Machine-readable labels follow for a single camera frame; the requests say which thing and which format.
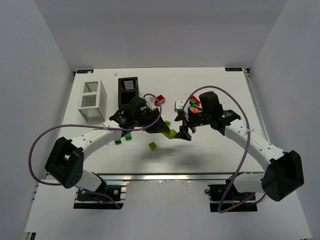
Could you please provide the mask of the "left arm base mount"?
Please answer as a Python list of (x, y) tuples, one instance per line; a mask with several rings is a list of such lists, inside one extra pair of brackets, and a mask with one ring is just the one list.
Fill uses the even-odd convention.
[(88, 193), (79, 188), (76, 190), (73, 208), (81, 210), (120, 210), (125, 202), (126, 182), (108, 182), (103, 195)]

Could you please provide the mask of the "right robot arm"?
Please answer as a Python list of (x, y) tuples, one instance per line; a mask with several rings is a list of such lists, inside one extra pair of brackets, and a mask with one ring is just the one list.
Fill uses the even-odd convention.
[(234, 173), (226, 183), (238, 193), (266, 194), (279, 202), (304, 184), (301, 156), (294, 150), (286, 152), (269, 143), (248, 128), (247, 123), (233, 110), (224, 110), (213, 91), (199, 96), (200, 106), (177, 100), (175, 121), (181, 121), (176, 139), (191, 141), (189, 131), (209, 125), (234, 141), (262, 167), (263, 173)]

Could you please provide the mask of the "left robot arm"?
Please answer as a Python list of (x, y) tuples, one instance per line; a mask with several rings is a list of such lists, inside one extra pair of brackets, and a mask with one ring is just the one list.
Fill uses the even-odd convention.
[(56, 140), (45, 170), (66, 189), (77, 187), (103, 193), (106, 182), (97, 174), (84, 170), (84, 161), (101, 147), (133, 130), (149, 134), (170, 131), (161, 117), (161, 110), (153, 108), (149, 100), (135, 96), (102, 126), (95, 126), (86, 134), (72, 139), (60, 137)]

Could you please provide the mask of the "lime green small brick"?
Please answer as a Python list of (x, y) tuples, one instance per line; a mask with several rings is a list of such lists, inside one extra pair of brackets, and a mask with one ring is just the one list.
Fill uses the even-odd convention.
[(170, 121), (167, 121), (167, 120), (166, 120), (164, 123), (165, 123), (168, 127), (171, 126), (171, 122), (170, 122)]

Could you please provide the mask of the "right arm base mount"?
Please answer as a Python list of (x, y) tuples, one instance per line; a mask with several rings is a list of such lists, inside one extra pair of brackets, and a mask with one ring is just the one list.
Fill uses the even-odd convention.
[[(218, 207), (220, 201), (223, 197), (225, 190), (227, 189), (227, 184), (225, 180), (213, 180), (207, 184), (207, 187), (204, 189), (204, 193), (209, 198), (209, 207), (211, 213), (218, 213)], [(250, 197), (250, 192), (239, 193), (232, 187), (227, 193), (221, 210), (225, 210), (235, 206), (236, 204), (243, 202), (245, 199)], [(249, 212), (257, 212), (258, 207), (255, 204), (256, 196), (254, 195), (244, 204), (230, 210), (231, 213), (249, 213)]]

